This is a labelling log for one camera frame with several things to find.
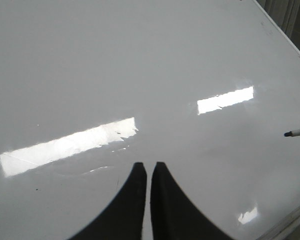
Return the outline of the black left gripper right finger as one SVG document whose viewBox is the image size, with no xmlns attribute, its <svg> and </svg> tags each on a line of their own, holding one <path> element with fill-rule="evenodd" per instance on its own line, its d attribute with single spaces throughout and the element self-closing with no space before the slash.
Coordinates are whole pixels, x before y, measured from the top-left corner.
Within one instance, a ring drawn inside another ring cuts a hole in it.
<svg viewBox="0 0 300 240">
<path fill-rule="evenodd" d="M 155 240 L 230 240 L 185 195 L 164 162 L 157 162 L 150 191 Z"/>
</svg>

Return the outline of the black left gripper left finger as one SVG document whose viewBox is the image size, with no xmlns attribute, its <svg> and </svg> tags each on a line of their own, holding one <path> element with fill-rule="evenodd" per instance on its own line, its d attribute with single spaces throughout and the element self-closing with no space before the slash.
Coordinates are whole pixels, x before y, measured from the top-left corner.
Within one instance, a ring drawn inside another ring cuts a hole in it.
<svg viewBox="0 0 300 240">
<path fill-rule="evenodd" d="M 146 204 L 147 173 L 134 163 L 120 191 L 109 205 L 72 240 L 140 240 Z"/>
</svg>

